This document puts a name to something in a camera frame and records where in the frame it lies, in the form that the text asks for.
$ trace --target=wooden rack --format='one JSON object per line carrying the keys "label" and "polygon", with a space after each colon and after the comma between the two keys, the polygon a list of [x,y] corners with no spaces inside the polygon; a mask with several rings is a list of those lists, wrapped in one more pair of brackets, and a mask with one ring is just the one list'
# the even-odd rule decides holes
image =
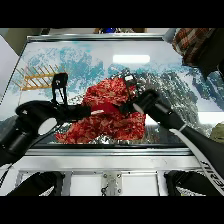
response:
{"label": "wooden rack", "polygon": [[63,71],[60,71],[57,65],[55,65],[55,67],[57,69],[55,69],[56,71],[51,65],[49,65],[49,67],[43,66],[42,68],[39,66],[32,68],[27,67],[26,70],[23,68],[20,70],[16,69],[22,75],[23,82],[13,80],[12,82],[15,83],[22,91],[51,88],[54,75],[66,72],[63,65],[61,65]]}

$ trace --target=glass surface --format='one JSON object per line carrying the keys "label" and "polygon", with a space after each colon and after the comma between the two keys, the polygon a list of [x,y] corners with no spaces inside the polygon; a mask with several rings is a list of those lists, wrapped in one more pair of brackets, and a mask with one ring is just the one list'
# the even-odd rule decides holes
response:
{"label": "glass surface", "polygon": [[[129,61],[122,60],[125,55],[129,56]],[[138,55],[138,60],[133,60],[133,55]],[[204,135],[209,137],[212,128],[224,121],[224,83],[220,75],[214,72],[204,81],[196,68],[182,66],[182,57],[163,41],[32,42],[27,44],[17,69],[24,69],[29,75],[31,72],[42,74],[41,69],[48,74],[45,67],[52,73],[49,65],[55,72],[66,70],[68,73],[69,104],[81,103],[88,87],[128,68],[137,74],[144,89],[158,91],[165,103]],[[22,81],[22,75],[15,70],[0,106],[0,133],[12,125],[18,105],[31,100],[52,99],[50,88],[21,91],[15,83]],[[69,127],[70,124],[64,124],[60,132]],[[51,135],[40,143],[58,142]],[[100,136],[90,143],[171,144],[180,143],[180,140],[147,116],[145,135],[141,140],[122,141]]]}

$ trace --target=green object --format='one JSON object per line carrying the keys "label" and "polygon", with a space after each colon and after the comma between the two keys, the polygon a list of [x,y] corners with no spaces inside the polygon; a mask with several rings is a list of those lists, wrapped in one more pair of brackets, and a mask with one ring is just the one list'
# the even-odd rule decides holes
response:
{"label": "green object", "polygon": [[219,123],[213,129],[210,138],[224,144],[224,124]]}

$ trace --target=plaid shirt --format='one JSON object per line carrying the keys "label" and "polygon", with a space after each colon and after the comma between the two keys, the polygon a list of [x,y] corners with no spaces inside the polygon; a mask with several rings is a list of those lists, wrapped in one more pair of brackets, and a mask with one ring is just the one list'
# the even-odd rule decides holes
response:
{"label": "plaid shirt", "polygon": [[183,64],[195,66],[199,49],[215,28],[181,28],[173,39],[173,49],[183,56]]}

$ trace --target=red crumpled bag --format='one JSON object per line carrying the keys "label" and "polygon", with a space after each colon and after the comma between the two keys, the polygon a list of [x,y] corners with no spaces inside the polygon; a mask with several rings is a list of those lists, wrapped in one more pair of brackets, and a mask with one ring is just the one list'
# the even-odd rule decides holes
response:
{"label": "red crumpled bag", "polygon": [[[135,87],[129,88],[134,95]],[[128,100],[128,92],[122,78],[105,79],[95,86],[89,87],[84,96],[83,105],[96,106],[102,103],[112,103],[120,106]],[[100,135],[107,135],[117,140],[141,139],[145,131],[145,115],[138,112],[128,117],[119,111],[108,114],[91,115],[76,123],[64,133],[57,133],[60,143],[88,143]]]}

